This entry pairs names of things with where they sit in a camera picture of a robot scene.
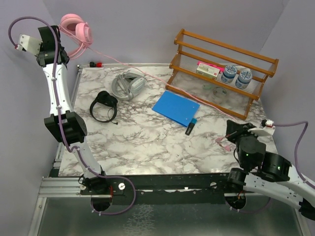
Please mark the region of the white green cardboard box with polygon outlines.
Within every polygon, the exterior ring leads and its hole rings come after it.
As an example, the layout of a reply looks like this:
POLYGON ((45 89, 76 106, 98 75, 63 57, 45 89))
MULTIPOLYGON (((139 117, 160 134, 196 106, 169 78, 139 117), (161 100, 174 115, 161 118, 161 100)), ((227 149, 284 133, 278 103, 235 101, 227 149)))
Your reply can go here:
POLYGON ((196 73, 210 79, 216 79, 220 74, 220 70, 208 64, 199 63, 197 65, 196 73))

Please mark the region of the clear tape roll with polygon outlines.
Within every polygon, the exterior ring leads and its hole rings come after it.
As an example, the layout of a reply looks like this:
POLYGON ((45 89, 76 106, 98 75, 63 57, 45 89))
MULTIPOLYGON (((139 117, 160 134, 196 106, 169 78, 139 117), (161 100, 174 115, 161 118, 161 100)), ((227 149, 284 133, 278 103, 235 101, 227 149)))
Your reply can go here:
POLYGON ((224 102, 228 97, 227 91, 222 87, 215 87, 212 89, 212 99, 216 103, 224 102))

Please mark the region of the pink headphones with cable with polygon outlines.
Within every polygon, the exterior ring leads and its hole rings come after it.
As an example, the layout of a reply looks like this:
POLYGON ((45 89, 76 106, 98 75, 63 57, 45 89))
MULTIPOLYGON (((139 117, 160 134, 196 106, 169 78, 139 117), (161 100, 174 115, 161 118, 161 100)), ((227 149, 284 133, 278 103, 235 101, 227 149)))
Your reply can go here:
MULTIPOLYGON (((92 37, 92 32, 91 28, 89 27, 88 23, 86 23, 80 16, 76 14, 66 14, 62 17, 61 22, 60 22, 60 31, 63 32, 64 34, 68 35, 70 38, 72 38, 78 45, 79 47, 75 49, 73 52, 70 53, 70 58, 71 59, 76 59, 80 57, 86 49, 90 49, 91 45, 93 43, 93 37, 92 37)), ((129 68, 135 69, 139 71, 141 75, 144 77, 149 76, 153 79, 159 80, 165 85, 168 85, 168 83, 161 78, 155 77, 153 75, 150 75, 148 73, 143 72, 142 70, 128 65, 126 63, 122 63, 118 60, 116 60, 113 57, 110 57, 108 55, 102 54, 100 52, 96 52, 99 55, 102 55, 104 57, 107 57, 109 59, 112 59, 116 62, 118 62, 121 65, 125 65, 129 68)))

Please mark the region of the black headphones with cable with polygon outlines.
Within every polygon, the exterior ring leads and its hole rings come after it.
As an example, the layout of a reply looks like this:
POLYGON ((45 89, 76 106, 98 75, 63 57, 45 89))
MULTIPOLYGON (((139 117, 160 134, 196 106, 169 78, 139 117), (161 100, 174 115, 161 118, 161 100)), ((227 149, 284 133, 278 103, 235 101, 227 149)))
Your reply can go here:
POLYGON ((115 125, 118 125, 117 122, 114 122, 114 119, 116 118, 117 113, 118 113, 117 104, 118 104, 118 100, 114 96, 110 95, 109 92, 102 90, 97 94, 96 98, 93 100, 93 102, 90 105, 90 108, 89 108, 90 115, 92 116, 93 119, 95 119, 98 122, 101 122, 101 123, 111 122, 115 125), (96 104, 109 108, 108 112, 113 109, 114 112, 112 114, 112 117, 110 118, 108 116, 108 120, 97 119, 93 114, 94 106, 96 104))

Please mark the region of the blue white jar right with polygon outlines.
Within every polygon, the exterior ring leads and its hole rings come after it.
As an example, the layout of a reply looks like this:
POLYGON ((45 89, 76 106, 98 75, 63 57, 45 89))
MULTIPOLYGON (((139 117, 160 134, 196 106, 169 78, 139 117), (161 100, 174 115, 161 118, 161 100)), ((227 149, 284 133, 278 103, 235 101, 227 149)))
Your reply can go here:
POLYGON ((253 78, 252 72, 249 69, 243 69, 238 74, 235 86, 239 89, 246 89, 253 78))

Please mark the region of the blue white jar left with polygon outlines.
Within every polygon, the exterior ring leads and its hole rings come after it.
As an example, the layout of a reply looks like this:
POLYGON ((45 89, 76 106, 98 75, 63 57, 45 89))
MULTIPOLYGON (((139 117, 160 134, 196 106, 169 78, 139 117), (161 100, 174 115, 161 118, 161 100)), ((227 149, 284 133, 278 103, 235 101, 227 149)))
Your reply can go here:
POLYGON ((237 74, 237 67, 234 66, 234 65, 227 65, 225 68, 224 68, 224 71, 222 72, 222 75, 221 75, 221 80, 226 83, 226 84, 230 84, 236 74, 237 74))

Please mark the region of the blue black marker pen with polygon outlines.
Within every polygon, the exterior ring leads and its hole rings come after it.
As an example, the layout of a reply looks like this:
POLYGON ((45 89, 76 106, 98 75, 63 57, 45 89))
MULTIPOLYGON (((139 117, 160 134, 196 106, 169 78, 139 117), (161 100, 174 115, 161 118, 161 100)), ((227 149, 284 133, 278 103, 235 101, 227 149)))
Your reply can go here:
POLYGON ((185 131, 185 134, 186 134, 186 135, 189 136, 189 135, 191 134, 191 132, 192 132, 192 130, 193 130, 193 128, 194 128, 196 122, 197 122, 197 119, 195 119, 195 118, 193 118, 193 119, 191 120, 191 122, 189 123, 189 125, 187 126, 187 129, 186 129, 186 131, 185 131))

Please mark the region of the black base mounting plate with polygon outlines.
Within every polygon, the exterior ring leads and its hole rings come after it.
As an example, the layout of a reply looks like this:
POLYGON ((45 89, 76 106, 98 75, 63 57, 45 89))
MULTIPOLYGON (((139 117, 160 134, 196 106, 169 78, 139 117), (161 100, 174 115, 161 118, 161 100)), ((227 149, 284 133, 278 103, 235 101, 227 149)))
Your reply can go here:
POLYGON ((228 174, 130 175, 110 177, 95 189, 80 191, 82 197, 114 205, 224 204, 227 197, 243 193, 228 182, 228 174))

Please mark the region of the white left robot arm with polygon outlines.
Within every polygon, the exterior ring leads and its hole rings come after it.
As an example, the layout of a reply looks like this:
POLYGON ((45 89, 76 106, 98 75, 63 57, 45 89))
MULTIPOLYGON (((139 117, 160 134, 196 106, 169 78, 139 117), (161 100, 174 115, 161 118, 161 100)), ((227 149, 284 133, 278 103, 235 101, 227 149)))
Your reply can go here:
POLYGON ((50 95, 50 115, 44 119, 45 127, 75 155, 83 169, 82 185, 88 191, 103 194, 109 182, 101 165, 94 158, 87 143, 87 127, 74 111, 67 88, 67 64, 69 56, 61 45, 57 26, 40 27, 41 44, 37 63, 42 67, 50 95))

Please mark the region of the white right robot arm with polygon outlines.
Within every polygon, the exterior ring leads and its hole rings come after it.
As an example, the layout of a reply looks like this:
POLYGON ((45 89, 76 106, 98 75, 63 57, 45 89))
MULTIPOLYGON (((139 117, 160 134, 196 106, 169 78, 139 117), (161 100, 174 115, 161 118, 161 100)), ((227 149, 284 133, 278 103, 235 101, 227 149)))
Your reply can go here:
POLYGON ((241 190, 259 193, 281 201, 298 210, 302 216, 315 219, 315 183, 298 168, 295 145, 294 164, 279 154, 266 150, 259 137, 272 136, 279 126, 264 119, 260 127, 252 123, 226 122, 226 139, 236 146, 238 168, 232 168, 226 187, 231 192, 241 190))

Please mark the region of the red black emergency button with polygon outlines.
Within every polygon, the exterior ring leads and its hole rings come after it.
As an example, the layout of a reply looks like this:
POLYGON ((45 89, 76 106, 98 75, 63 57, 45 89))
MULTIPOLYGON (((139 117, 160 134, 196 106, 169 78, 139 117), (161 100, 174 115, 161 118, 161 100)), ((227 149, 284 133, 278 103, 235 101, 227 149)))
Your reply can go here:
POLYGON ((102 68, 103 65, 102 65, 102 62, 93 62, 93 61, 91 61, 89 63, 89 67, 90 68, 102 68))

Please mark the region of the grey white headphones with cable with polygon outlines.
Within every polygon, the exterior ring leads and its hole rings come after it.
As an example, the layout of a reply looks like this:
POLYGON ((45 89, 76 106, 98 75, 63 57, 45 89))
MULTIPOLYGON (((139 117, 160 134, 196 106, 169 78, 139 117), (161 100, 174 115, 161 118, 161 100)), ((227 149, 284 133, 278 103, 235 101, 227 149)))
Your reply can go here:
POLYGON ((146 78, 130 71, 118 74, 111 83, 111 90, 118 100, 129 101, 144 89, 146 78))

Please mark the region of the blue plastic board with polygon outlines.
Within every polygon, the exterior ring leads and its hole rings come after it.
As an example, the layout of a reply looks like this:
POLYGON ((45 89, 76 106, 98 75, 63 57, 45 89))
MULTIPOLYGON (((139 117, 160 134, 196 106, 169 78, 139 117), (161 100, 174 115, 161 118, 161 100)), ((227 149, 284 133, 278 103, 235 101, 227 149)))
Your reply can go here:
POLYGON ((200 105, 170 91, 165 91, 152 110, 187 127, 200 105))

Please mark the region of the blue white jar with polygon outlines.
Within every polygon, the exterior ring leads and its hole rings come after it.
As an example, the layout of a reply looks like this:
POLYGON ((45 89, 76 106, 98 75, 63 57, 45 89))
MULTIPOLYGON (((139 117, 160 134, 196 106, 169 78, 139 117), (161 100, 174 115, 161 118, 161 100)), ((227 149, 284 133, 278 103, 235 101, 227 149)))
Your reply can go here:
POLYGON ((243 69, 238 74, 235 86, 239 89, 246 89, 253 78, 252 72, 249 69, 243 69))
POLYGON ((222 75, 221 75, 221 80, 226 83, 226 84, 230 84, 236 74, 237 74, 237 67, 234 66, 234 65, 227 65, 225 68, 224 68, 224 71, 222 72, 222 75))

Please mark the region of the wooden two-tier rack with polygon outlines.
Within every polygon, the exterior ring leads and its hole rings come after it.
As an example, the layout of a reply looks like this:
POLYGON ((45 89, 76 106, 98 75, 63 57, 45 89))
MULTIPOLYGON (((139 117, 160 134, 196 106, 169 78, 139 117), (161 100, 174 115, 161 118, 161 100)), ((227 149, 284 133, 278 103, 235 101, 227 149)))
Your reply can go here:
POLYGON ((172 69, 165 88, 206 105, 213 106, 230 116, 245 120, 254 101, 258 101, 268 78, 272 78, 278 67, 278 59, 251 52, 227 43, 181 29, 174 39, 178 47, 169 67, 172 69), (198 61, 226 67, 234 65, 238 71, 234 80, 226 84, 221 80, 222 72, 216 79, 196 73, 198 61), (238 74, 249 69, 253 78, 246 89, 235 86, 238 74), (227 99, 216 103, 212 99, 212 89, 204 90, 203 85, 212 84, 213 88, 222 87, 227 99))

